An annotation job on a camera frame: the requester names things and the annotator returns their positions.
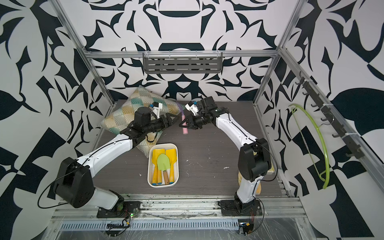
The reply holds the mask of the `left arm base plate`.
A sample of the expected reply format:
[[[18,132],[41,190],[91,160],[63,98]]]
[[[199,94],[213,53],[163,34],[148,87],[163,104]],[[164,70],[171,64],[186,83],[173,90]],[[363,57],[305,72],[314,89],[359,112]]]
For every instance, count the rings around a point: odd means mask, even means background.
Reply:
[[[135,216],[140,212],[141,203],[140,201],[124,201],[118,202],[117,206],[111,210],[99,208],[97,218],[127,218],[128,216]]]

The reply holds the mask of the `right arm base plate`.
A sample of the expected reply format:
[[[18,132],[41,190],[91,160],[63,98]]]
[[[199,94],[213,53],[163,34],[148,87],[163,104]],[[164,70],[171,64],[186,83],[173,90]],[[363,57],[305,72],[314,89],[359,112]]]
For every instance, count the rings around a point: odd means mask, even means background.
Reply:
[[[242,203],[240,200],[222,200],[218,202],[223,216],[261,216],[263,207],[260,201],[253,199],[249,203]]]

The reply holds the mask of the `white storage box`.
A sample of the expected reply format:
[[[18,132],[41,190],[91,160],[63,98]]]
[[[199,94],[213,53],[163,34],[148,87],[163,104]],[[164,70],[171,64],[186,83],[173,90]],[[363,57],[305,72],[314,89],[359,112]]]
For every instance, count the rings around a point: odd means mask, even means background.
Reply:
[[[169,188],[180,177],[179,156],[176,145],[167,143],[155,145],[149,152],[148,184],[152,188]]]

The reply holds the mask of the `green shovel wooden handle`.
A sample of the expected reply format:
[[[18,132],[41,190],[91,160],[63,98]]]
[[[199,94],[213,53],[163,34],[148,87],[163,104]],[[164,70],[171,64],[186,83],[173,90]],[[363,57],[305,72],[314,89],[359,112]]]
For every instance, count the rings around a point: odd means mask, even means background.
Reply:
[[[160,154],[157,159],[158,169],[161,171],[161,175],[164,178],[164,184],[169,185],[170,180],[168,177],[168,169],[170,169],[170,160],[166,154]]]

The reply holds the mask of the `yellow shovel blue tip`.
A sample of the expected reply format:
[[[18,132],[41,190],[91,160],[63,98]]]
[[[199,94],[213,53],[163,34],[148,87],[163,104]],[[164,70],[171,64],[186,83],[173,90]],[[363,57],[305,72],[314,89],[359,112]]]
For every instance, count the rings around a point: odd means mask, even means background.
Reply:
[[[158,168],[158,157],[160,154],[164,154],[165,149],[154,149],[152,152],[152,163],[154,164],[154,172],[152,178],[152,185],[157,186],[162,184],[162,173]]]

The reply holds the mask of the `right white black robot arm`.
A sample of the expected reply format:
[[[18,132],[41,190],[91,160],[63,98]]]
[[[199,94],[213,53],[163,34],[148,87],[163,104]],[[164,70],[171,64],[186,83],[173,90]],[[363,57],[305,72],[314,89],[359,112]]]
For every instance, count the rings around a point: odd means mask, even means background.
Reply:
[[[240,187],[235,194],[238,207],[246,207],[256,198],[256,191],[264,176],[272,168],[269,144],[245,130],[227,108],[217,106],[212,97],[185,105],[189,115],[179,124],[182,128],[201,129],[213,124],[222,130],[239,149],[238,169],[242,176]]]

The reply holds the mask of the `purple shovel pink handle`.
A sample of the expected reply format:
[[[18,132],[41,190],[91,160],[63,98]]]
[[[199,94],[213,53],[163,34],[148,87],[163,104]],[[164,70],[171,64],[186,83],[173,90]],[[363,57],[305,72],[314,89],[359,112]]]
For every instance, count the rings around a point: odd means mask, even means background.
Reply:
[[[178,108],[180,109],[180,111],[181,111],[181,114],[182,114],[182,121],[184,121],[185,120],[185,118],[186,118],[186,116],[185,116],[185,113],[184,113],[184,110],[183,110],[183,107],[181,106],[181,104],[180,103],[178,103],[178,102],[176,102],[177,103],[177,105],[178,105]],[[183,134],[184,135],[187,135],[188,134],[188,129],[187,128],[183,128]]]

